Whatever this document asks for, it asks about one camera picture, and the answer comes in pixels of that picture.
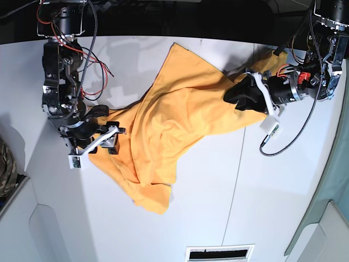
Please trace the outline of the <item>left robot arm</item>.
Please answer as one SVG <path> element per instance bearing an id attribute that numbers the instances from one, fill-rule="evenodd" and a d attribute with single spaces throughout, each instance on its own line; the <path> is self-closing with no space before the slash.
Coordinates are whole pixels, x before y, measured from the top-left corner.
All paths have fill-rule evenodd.
<path id="1" fill-rule="evenodd" d="M 285 64 L 274 75 L 263 72 L 266 94 L 258 88 L 254 71 L 246 69 L 246 77 L 225 92 L 224 102 L 240 111 L 268 113 L 307 96 L 318 101 L 333 98 L 348 45 L 348 1 L 314 1 L 307 18 L 313 16 L 318 20 L 309 22 L 304 58 L 295 58 L 297 64 Z"/>

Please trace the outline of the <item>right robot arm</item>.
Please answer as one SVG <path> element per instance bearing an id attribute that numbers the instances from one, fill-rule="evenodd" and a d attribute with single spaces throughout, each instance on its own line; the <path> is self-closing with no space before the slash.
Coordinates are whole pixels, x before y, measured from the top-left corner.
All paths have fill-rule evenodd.
<path id="1" fill-rule="evenodd" d="M 83 33 L 85 7 L 92 11 L 93 37 L 96 37 L 98 18 L 92 1 L 39 2 L 36 11 L 37 34 L 48 39 L 42 57 L 45 78 L 41 107 L 73 153 L 92 146 L 96 134 L 105 135 L 115 130 L 110 138 L 104 138 L 92 146 L 91 153 L 95 154 L 99 146 L 107 149 L 109 154 L 117 154 L 118 136 L 125 133 L 125 129 L 115 121 L 98 123 L 99 117 L 109 115 L 108 106 L 88 108 L 85 104 L 89 98 L 89 94 L 83 90 L 87 68 L 92 64 L 100 65 L 102 87 L 106 87 L 107 76 L 111 73 L 91 47 L 84 48 L 77 41 L 77 37 Z"/>

